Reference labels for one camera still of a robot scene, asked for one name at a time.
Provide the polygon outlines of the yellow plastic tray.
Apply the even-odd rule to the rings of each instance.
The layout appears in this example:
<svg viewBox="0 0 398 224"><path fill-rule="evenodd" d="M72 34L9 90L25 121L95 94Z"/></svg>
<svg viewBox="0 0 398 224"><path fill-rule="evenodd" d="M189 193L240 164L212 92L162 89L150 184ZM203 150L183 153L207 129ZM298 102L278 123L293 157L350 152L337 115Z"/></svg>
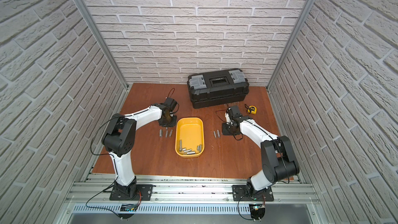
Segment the yellow plastic tray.
<svg viewBox="0 0 398 224"><path fill-rule="evenodd" d="M183 146L186 148L196 149L197 145L203 144L203 150L199 155L181 156L178 154L179 140L182 140ZM199 157L205 149L204 142L204 125L203 121L198 117L181 118L177 122L175 151L182 158Z"/></svg>

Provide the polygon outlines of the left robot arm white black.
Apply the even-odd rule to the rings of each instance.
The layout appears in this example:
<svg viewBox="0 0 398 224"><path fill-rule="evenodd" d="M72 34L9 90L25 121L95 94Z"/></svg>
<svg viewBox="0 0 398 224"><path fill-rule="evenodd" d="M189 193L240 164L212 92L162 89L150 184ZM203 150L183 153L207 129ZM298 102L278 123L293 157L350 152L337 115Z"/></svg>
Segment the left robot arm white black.
<svg viewBox="0 0 398 224"><path fill-rule="evenodd" d="M133 200L140 196L131 162L136 131L153 121L161 127L174 127L177 123L177 105L176 100L167 97L163 103L150 105L141 111L112 116L102 137L102 144L112 159L116 174L111 201Z"/></svg>

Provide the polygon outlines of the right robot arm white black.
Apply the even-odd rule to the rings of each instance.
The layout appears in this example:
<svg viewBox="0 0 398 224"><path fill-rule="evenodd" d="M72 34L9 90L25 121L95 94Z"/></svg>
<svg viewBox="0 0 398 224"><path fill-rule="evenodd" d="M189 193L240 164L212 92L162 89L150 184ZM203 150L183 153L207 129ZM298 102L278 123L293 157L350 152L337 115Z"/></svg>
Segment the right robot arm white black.
<svg viewBox="0 0 398 224"><path fill-rule="evenodd" d="M261 150L262 169L248 178L246 185L234 186L235 196L258 198L264 195L279 181L289 180L298 175L300 166L287 136L277 136L261 127L249 116L241 114L237 106L229 107L225 113L226 122L222 124L223 135L242 135L250 138Z"/></svg>

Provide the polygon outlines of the yellow tape measure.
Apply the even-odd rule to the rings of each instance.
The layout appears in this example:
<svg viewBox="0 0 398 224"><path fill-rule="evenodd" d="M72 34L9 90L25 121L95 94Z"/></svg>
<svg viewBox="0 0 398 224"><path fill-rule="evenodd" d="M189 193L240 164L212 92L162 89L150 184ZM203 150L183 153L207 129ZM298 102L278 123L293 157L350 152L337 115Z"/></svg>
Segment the yellow tape measure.
<svg viewBox="0 0 398 224"><path fill-rule="evenodd" d="M257 113L257 108L253 105L247 105L245 104L245 108L248 114L253 114L255 115Z"/></svg>

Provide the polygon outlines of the silver sockets in tray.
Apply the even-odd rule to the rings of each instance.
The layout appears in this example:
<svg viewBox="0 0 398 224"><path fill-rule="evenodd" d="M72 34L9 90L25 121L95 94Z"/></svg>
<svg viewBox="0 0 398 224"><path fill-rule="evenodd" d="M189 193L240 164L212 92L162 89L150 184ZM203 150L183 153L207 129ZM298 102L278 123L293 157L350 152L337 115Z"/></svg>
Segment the silver sockets in tray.
<svg viewBox="0 0 398 224"><path fill-rule="evenodd" d="M203 150L203 144L197 145L196 149L192 148L186 148L183 146L182 140L179 140L179 145L178 145L178 154L181 156L193 156L193 155L199 155Z"/></svg>

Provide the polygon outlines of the black plastic toolbox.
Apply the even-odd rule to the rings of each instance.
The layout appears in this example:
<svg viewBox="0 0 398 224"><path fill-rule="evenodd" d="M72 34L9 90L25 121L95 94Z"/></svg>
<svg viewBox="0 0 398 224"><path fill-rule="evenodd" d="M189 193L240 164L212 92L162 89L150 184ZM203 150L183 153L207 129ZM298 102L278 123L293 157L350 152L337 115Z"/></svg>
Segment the black plastic toolbox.
<svg viewBox="0 0 398 224"><path fill-rule="evenodd" d="M249 93L248 79L238 68L190 75L187 86L194 109L240 102Z"/></svg>

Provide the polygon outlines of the right green circuit board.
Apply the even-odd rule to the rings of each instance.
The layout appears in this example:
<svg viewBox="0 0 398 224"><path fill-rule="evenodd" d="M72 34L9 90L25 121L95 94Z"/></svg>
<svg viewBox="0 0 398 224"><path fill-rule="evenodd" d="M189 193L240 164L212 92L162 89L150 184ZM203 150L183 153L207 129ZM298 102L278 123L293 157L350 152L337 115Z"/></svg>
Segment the right green circuit board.
<svg viewBox="0 0 398 224"><path fill-rule="evenodd" d="M253 220L261 220L265 215L265 206L264 205L249 205L250 216Z"/></svg>

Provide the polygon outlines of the green circuit board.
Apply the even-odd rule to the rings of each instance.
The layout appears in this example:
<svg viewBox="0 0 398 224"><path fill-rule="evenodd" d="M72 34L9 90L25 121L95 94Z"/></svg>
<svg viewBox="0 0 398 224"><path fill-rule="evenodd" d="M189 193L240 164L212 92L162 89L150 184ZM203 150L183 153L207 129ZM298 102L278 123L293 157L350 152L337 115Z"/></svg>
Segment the green circuit board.
<svg viewBox="0 0 398 224"><path fill-rule="evenodd" d="M265 215L265 206L264 205L249 205L250 216L253 220L261 220Z"/></svg>
<svg viewBox="0 0 398 224"><path fill-rule="evenodd" d="M139 208L138 204L122 204L120 211L122 212L135 212Z"/></svg>

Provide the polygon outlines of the left green circuit board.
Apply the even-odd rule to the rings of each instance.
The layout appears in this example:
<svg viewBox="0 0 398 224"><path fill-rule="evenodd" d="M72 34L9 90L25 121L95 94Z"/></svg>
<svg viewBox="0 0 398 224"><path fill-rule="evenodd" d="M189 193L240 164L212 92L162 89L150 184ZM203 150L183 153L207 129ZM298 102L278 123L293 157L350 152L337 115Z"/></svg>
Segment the left green circuit board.
<svg viewBox="0 0 398 224"><path fill-rule="evenodd" d="M138 204L122 204L120 211L122 212L135 212L139 208Z"/></svg>

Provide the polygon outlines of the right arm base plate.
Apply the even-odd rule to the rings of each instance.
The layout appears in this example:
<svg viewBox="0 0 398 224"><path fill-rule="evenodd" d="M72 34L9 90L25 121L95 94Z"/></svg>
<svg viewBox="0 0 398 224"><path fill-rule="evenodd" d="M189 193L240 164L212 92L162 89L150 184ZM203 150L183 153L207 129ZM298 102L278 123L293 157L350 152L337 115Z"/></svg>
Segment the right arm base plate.
<svg viewBox="0 0 398 224"><path fill-rule="evenodd" d="M273 202L274 196L271 187L256 191L249 185L233 185L232 196L235 202L241 201L261 201Z"/></svg>

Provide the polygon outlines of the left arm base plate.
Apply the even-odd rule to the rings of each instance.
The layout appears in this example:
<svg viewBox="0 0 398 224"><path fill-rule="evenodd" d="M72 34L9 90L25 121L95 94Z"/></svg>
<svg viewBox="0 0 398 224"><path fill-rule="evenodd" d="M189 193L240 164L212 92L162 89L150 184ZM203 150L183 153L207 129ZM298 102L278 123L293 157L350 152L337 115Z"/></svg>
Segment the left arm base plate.
<svg viewBox="0 0 398 224"><path fill-rule="evenodd" d="M132 184L130 186L113 186L109 199L111 201L149 201L153 185Z"/></svg>

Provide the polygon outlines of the aluminium rail frame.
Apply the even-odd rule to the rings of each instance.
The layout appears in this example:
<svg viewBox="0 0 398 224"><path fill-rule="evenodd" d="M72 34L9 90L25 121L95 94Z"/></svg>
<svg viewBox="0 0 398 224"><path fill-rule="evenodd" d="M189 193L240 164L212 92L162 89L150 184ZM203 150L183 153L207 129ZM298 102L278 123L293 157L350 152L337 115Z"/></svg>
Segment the aluminium rail frame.
<svg viewBox="0 0 398 224"><path fill-rule="evenodd" d="M145 214L202 214L237 215L238 220L250 218L249 205L264 205L265 223L302 223L309 219L312 224L326 223L320 200L311 184L297 178L289 183L277 183L271 187L274 201L235 202L233 185L245 185L243 179L200 178L178 176L140 175L138 184L153 185L149 201L111 201L112 175L91 174L85 182L74 183L69 190L55 222L66 224L77 214L92 214L99 217L107 214L122 220ZM122 204L138 204L135 212L122 212Z"/></svg>

